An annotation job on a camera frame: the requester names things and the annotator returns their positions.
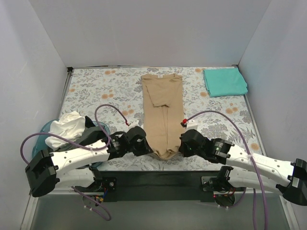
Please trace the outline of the tan t shirt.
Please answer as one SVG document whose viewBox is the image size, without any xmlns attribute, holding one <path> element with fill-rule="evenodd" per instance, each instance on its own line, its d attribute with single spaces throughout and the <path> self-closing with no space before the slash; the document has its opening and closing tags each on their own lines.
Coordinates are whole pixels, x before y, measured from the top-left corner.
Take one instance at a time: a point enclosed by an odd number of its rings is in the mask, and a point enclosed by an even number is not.
<svg viewBox="0 0 307 230">
<path fill-rule="evenodd" d="M 167 160 L 178 153 L 184 128 L 183 81 L 177 74 L 142 76 L 144 130 L 154 154 Z"/>
</svg>

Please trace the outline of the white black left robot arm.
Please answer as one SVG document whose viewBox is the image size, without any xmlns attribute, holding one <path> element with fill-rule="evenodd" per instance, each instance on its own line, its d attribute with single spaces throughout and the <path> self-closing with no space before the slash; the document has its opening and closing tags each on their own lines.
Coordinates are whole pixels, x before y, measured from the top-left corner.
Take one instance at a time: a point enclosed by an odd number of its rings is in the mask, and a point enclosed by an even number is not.
<svg viewBox="0 0 307 230">
<path fill-rule="evenodd" d="M 41 197 L 56 187 L 79 186 L 96 192 L 102 186 L 100 177 L 91 172 L 97 162 L 121 158 L 127 153 L 142 156 L 152 153 L 145 131 L 135 126 L 128 132 L 117 132 L 88 145 L 73 142 L 76 148 L 66 151 L 39 151 L 28 162 L 25 173 L 30 186 L 30 195 Z"/>
</svg>

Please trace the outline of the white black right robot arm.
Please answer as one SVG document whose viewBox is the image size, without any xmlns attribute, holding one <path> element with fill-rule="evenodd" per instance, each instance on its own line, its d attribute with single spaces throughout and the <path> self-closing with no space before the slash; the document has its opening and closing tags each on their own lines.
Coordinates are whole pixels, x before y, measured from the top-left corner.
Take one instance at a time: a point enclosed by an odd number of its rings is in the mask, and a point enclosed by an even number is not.
<svg viewBox="0 0 307 230">
<path fill-rule="evenodd" d="M 208 139 L 197 131 L 197 124 L 183 120 L 179 151 L 184 157 L 197 155 L 222 164 L 216 178 L 206 182 L 213 191 L 249 187 L 281 195 L 300 206 L 307 204 L 307 162 L 281 161 L 256 153 L 248 154 L 238 145 L 221 139 Z"/>
</svg>

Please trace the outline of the grey crumpled t shirt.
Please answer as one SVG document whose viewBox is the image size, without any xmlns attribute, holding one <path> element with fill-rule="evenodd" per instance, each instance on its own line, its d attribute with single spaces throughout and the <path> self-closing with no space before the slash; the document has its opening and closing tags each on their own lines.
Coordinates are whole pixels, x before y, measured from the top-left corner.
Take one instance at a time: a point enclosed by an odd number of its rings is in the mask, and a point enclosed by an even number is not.
<svg viewBox="0 0 307 230">
<path fill-rule="evenodd" d="M 106 134 L 99 126 L 95 126 L 85 129 L 81 137 L 79 137 L 75 141 L 75 143 L 80 144 L 82 146 L 87 146 L 103 138 L 106 138 Z"/>
</svg>

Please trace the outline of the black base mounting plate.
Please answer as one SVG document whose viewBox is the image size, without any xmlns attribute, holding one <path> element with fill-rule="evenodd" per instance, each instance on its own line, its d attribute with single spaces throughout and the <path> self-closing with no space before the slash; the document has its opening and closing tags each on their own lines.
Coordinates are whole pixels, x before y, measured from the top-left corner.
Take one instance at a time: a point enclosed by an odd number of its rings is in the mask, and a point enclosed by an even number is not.
<svg viewBox="0 0 307 230">
<path fill-rule="evenodd" d="M 94 182 L 76 187 L 87 194 L 107 191 L 105 202 L 198 200 L 214 202 L 213 192 L 204 189 L 205 181 L 218 171 L 99 171 Z"/>
</svg>

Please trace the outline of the black crumpled t shirt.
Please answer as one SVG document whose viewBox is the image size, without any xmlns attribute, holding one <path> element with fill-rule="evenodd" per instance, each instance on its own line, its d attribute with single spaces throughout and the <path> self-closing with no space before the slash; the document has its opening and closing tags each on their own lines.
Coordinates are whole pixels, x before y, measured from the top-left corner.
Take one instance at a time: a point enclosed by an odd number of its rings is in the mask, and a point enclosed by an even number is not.
<svg viewBox="0 0 307 230">
<path fill-rule="evenodd" d="M 86 128 L 96 127 L 94 122 L 88 116 L 85 116 L 84 118 L 85 118 L 85 127 Z"/>
</svg>

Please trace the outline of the floral patterned table mat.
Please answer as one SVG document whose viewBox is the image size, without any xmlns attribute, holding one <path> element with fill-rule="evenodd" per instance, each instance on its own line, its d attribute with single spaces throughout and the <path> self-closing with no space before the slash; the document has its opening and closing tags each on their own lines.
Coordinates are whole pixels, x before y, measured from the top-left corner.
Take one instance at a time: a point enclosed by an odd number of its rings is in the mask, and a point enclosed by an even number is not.
<svg viewBox="0 0 307 230">
<path fill-rule="evenodd" d="M 77 111 L 125 131 L 124 121 L 143 123 L 141 77 L 178 74 L 183 78 L 185 117 L 196 116 L 198 130 L 208 138 L 223 138 L 263 154 L 258 131 L 244 96 L 210 97 L 202 67 L 75 69 L 61 113 Z"/>
</svg>

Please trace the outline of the white crumpled t shirt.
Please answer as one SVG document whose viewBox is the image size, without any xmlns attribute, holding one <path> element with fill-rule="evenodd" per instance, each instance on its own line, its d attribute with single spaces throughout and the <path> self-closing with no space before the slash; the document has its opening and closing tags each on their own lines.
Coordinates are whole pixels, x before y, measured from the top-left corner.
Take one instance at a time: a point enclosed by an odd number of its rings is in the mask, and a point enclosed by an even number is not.
<svg viewBox="0 0 307 230">
<path fill-rule="evenodd" d="M 81 137 L 85 130 L 85 117 L 81 116 L 78 112 L 63 114 L 59 121 L 53 121 L 50 125 L 49 133 L 63 137 L 70 141 L 76 141 Z M 45 143 L 47 146 L 56 150 L 64 146 L 67 142 L 53 136 L 46 138 Z"/>
</svg>

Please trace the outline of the folded teal t shirt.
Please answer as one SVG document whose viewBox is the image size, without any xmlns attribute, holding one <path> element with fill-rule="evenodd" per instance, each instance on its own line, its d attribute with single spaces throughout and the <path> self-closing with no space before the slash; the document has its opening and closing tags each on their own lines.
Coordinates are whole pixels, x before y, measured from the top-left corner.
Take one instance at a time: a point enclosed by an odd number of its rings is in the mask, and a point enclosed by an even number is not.
<svg viewBox="0 0 307 230">
<path fill-rule="evenodd" d="M 205 69 L 204 81 L 210 97 L 245 95 L 248 85 L 237 68 Z"/>
</svg>

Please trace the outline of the teal translucent laundry basket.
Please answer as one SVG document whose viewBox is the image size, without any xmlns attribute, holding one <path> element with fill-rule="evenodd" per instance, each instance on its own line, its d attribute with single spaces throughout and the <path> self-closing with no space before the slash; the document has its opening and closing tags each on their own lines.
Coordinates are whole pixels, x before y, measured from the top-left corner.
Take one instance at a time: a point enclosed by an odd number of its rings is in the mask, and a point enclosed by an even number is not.
<svg viewBox="0 0 307 230">
<path fill-rule="evenodd" d="M 43 127 L 42 129 L 40 130 L 40 132 L 49 132 L 50 130 L 50 125 L 53 121 L 59 121 L 59 119 L 55 119 L 55 120 L 51 120 L 49 122 L 47 122 Z M 96 121 L 93 121 L 94 124 L 98 127 L 98 123 Z M 104 130 L 107 132 L 108 135 L 110 135 L 110 129 L 109 127 L 102 123 L 102 122 L 99 122 L 99 124 L 104 128 Z M 41 135 L 38 137 L 37 141 L 36 141 L 36 144 L 34 145 L 33 147 L 33 150 L 32 150 L 32 158 L 41 150 L 45 150 L 45 149 L 48 149 L 50 150 L 49 146 L 46 145 L 45 143 L 45 140 L 48 136 L 47 135 Z M 60 151 L 60 150 L 71 150 L 71 149 L 75 149 L 77 148 L 76 146 L 73 146 L 69 143 L 66 143 L 64 146 L 60 147 L 59 149 L 57 149 L 57 151 Z M 98 166 L 101 165 L 102 162 L 96 162 L 96 163 L 93 163 L 92 164 L 92 167 L 95 167 L 97 168 Z M 84 168 L 88 168 L 89 165 L 85 165 L 85 166 L 82 166 L 80 167 L 79 169 L 84 169 Z"/>
</svg>

